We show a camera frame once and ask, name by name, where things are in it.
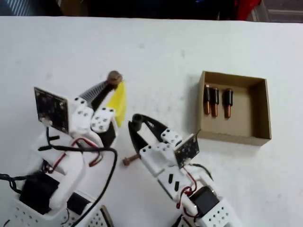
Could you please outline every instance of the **brown knob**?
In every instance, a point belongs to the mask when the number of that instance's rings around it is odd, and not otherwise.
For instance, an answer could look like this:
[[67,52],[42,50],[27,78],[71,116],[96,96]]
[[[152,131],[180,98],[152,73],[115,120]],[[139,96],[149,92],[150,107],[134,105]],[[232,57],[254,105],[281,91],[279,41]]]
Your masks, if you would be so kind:
[[130,156],[130,157],[126,157],[126,158],[123,159],[123,164],[124,164],[125,166],[129,166],[129,164],[130,164],[132,161],[134,161],[134,160],[136,160],[136,159],[138,159],[138,158],[140,158],[140,155],[138,155],[138,154],[133,155],[133,156]]
[[107,81],[111,85],[118,85],[122,81],[122,75],[118,71],[111,71],[108,74]]

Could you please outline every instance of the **red object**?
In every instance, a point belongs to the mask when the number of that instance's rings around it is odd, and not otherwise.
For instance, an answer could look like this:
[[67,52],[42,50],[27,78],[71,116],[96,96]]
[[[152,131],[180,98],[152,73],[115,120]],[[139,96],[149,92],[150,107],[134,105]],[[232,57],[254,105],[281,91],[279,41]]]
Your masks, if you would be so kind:
[[261,0],[236,0],[238,6],[237,20],[246,20],[250,12],[261,3]]

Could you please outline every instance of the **black cable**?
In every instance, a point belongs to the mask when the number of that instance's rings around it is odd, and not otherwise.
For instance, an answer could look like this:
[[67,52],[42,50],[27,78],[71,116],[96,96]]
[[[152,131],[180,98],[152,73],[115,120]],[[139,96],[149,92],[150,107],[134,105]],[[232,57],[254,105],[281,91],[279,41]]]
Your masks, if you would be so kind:
[[193,163],[193,164],[189,164],[189,165],[190,165],[190,166],[200,167],[200,168],[204,169],[205,172],[207,173],[207,175],[210,177],[210,179],[213,180],[213,177],[212,177],[210,171],[209,171],[205,166],[203,166],[203,165],[201,165],[201,164],[198,164],[198,163]]
[[9,222],[10,222],[10,219],[4,223],[3,227],[5,227]]
[[114,170],[115,170],[115,167],[116,167],[116,164],[117,164],[117,159],[118,159],[118,153],[117,151],[112,151],[112,150],[109,150],[111,152],[114,153],[115,157],[114,157],[114,163],[113,163],[113,166],[112,166],[112,169],[110,170],[110,173],[109,173],[109,176],[108,176],[108,179],[105,183],[105,186],[103,188],[103,191],[101,192],[101,194],[98,196],[98,198],[95,200],[95,202],[91,205],[90,208],[88,208],[88,210],[71,226],[71,227],[75,227],[77,224],[79,224],[80,221],[82,221],[84,219],[85,216],[88,215],[88,213],[96,206],[96,204],[101,200],[101,198],[103,197],[108,185],[109,185],[109,182],[112,178],[112,175],[114,173]]
[[114,162],[113,162],[113,166],[112,169],[110,170],[108,179],[105,183],[105,186],[101,192],[101,194],[97,197],[97,199],[94,201],[94,203],[88,208],[88,210],[77,220],[73,223],[73,225],[71,227],[75,227],[77,224],[79,224],[87,215],[88,213],[96,206],[96,204],[101,200],[101,198],[103,197],[109,182],[113,176],[114,170],[116,168],[116,164],[117,164],[117,160],[118,160],[118,152],[113,149],[113,148],[73,148],[73,147],[67,147],[67,146],[57,146],[57,145],[53,145],[50,142],[50,137],[49,137],[49,128],[46,128],[46,140],[47,143],[50,147],[54,148],[55,150],[61,150],[61,151],[77,151],[77,152],[105,152],[105,151],[110,151],[113,152],[115,157],[114,157]]
[[49,128],[46,128],[46,139],[47,143],[50,147],[54,148],[55,150],[61,150],[61,151],[78,151],[78,152],[98,152],[98,151],[112,151],[112,152],[117,152],[113,148],[94,148],[94,147],[89,147],[89,148],[74,148],[74,147],[67,147],[67,146],[60,146],[60,145],[53,145],[50,142],[49,139]]
[[0,174],[0,180],[3,180],[3,181],[8,181],[9,182],[9,186],[10,188],[20,194],[21,193],[21,190],[19,190],[17,188],[17,184],[16,184],[16,181],[23,181],[23,180],[26,180],[28,179],[29,177],[32,177],[34,176],[35,174],[32,174],[32,175],[25,175],[25,176],[15,176],[15,177],[11,177],[10,175],[8,174]]
[[69,219],[70,219],[70,211],[67,208],[66,208],[66,211],[67,211],[67,219],[66,219],[65,222],[62,222],[61,225],[66,224],[69,221]]

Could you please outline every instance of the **perforated white plastic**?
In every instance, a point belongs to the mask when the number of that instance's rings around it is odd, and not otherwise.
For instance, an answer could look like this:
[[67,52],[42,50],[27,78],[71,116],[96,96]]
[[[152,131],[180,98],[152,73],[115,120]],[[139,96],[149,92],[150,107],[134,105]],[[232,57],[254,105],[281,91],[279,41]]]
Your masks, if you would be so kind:
[[103,107],[97,110],[90,121],[90,126],[97,133],[108,130],[110,122],[114,121],[115,110],[112,108]]
[[87,106],[79,106],[71,116],[70,134],[87,134],[91,131],[90,120],[94,114],[93,109]]
[[170,143],[171,145],[176,146],[182,140],[182,137],[175,131],[166,129],[161,134],[161,139],[166,143]]
[[159,145],[148,145],[139,151],[141,160],[154,177],[161,173],[168,163],[166,158],[160,152],[159,147]]
[[15,198],[13,210],[8,227],[56,227],[63,220],[65,207],[42,215]]
[[[85,222],[79,223],[83,227],[110,227],[110,217],[104,217],[105,214],[101,209],[96,208],[95,212],[89,214]],[[47,214],[41,215],[27,205],[21,203],[18,198],[14,199],[13,214],[10,217],[10,222],[7,227],[70,227],[75,221],[80,218],[80,215],[66,207],[62,207],[57,211],[50,211]]]
[[222,199],[206,215],[197,221],[202,227],[241,227],[235,211],[226,199]]

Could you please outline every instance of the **red wire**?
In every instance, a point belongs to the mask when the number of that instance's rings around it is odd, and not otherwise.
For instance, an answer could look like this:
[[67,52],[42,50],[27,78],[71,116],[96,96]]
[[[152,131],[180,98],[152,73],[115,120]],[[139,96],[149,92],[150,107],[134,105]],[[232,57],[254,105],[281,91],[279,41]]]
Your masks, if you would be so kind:
[[181,199],[182,199],[182,195],[185,193],[186,195],[192,195],[196,190],[197,190],[197,182],[196,180],[193,178],[193,176],[184,168],[184,170],[187,172],[187,174],[189,175],[189,177],[193,180],[193,182],[195,183],[195,189],[192,190],[191,186],[186,186],[185,188],[182,189],[181,194],[180,194],[180,200],[177,203],[176,207],[177,209],[180,209],[181,207]]
[[[95,147],[95,148],[97,147],[94,143],[90,142],[89,140],[87,140],[87,139],[85,139],[85,138],[77,138],[77,139],[75,139],[75,140],[72,142],[71,146],[73,147],[73,146],[76,144],[76,142],[78,142],[79,140],[85,141],[85,142],[86,142],[88,145],[90,145],[91,147]],[[63,154],[61,155],[61,157],[55,162],[55,164],[54,164],[54,166],[53,166],[53,169],[52,169],[51,171],[49,171],[50,174],[54,172],[54,170],[57,168],[57,166],[59,165],[59,163],[62,161],[62,159],[63,159],[65,156],[66,156],[66,154],[63,153]],[[100,153],[98,153],[98,156],[97,156],[95,159],[93,159],[92,161],[90,161],[89,167],[93,167],[93,166],[95,166],[96,164],[98,164],[98,163],[101,161],[101,159],[100,159],[99,161],[97,161],[97,159],[98,159],[99,157],[100,157]]]
[[59,165],[59,163],[62,161],[62,159],[66,156],[65,153],[63,153],[61,155],[61,157],[55,162],[53,169],[51,171],[49,171],[50,174],[52,174],[54,172],[54,170],[57,168],[57,166]]
[[[87,139],[85,139],[85,138],[77,138],[77,139],[75,139],[75,140],[72,142],[71,146],[73,147],[73,146],[76,144],[76,142],[78,142],[79,140],[85,141],[85,142],[86,142],[88,145],[90,145],[91,147],[94,147],[94,148],[97,147],[94,143],[90,142],[89,140],[87,140]],[[89,167],[93,167],[93,166],[95,166],[96,164],[98,164],[98,163],[101,161],[101,159],[98,160],[99,157],[100,157],[100,153],[98,153],[98,155],[97,155],[96,158],[94,158],[92,161],[89,162]]]

